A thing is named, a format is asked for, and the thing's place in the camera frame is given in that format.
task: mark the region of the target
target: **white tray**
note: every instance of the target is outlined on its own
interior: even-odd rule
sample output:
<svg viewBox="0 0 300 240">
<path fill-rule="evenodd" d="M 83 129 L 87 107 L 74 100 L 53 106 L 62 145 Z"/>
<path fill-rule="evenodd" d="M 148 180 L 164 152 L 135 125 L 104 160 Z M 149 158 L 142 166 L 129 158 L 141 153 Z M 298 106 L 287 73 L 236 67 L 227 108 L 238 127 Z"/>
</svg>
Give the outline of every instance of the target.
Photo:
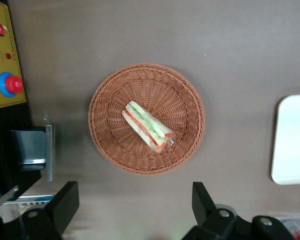
<svg viewBox="0 0 300 240">
<path fill-rule="evenodd" d="M 271 175 L 280 185 L 300 184 L 300 95 L 279 104 Z"/>
</svg>

